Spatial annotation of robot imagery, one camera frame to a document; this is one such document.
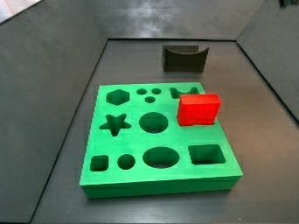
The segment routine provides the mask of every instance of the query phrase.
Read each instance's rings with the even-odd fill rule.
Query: shape sorter board
[[[80,186],[88,198],[231,189],[241,174],[220,123],[181,127],[180,94],[201,84],[100,86]]]

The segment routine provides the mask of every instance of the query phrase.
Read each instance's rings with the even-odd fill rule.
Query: square hole
[[[195,165],[213,165],[225,163],[225,158],[220,147],[216,144],[191,145],[188,150],[191,162]]]
[[[94,156],[90,159],[89,170],[92,172],[102,172],[108,169],[108,156]]]

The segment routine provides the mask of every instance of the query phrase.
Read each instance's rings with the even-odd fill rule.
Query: red cube
[[[180,126],[212,125],[220,109],[216,94],[181,94],[177,122]]]

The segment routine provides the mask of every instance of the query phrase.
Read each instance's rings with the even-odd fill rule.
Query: gray enclosure
[[[42,0],[0,24],[0,222],[139,222],[145,217],[147,222],[239,222],[236,215],[247,222],[297,221],[299,180],[281,169],[297,170],[297,123],[235,42],[299,119],[299,6],[281,10],[277,5],[277,0]],[[168,74],[161,45],[173,42],[109,41],[97,66],[108,39],[231,42],[185,42],[212,46],[207,73]],[[247,190],[161,196],[167,205],[181,205],[168,210],[156,197],[88,201],[78,175],[98,85],[181,81],[200,81],[223,94],[219,118]]]
[[[113,39],[236,40],[264,0],[88,0]]]
[[[80,0],[0,26],[0,222],[32,218],[105,42]]]
[[[299,120],[299,6],[265,1],[237,43]]]

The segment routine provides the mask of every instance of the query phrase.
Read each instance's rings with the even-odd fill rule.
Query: small circular hole
[[[161,93],[161,89],[160,89],[160,88],[153,88],[153,89],[152,89],[152,93],[153,93],[155,95],[159,95],[159,94]]]
[[[168,120],[163,114],[151,112],[141,116],[139,120],[139,125],[145,132],[151,134],[157,134],[167,129]]]
[[[132,155],[125,154],[117,159],[117,166],[123,170],[129,170],[136,164],[136,159]]]
[[[144,98],[144,101],[148,102],[148,103],[153,103],[155,102],[155,98],[152,96],[147,96]]]
[[[143,88],[140,88],[140,89],[136,90],[136,93],[139,95],[144,95],[147,93],[147,91]]]
[[[179,153],[167,147],[155,147],[149,149],[143,156],[144,163],[156,168],[164,169],[169,168],[179,162]]]

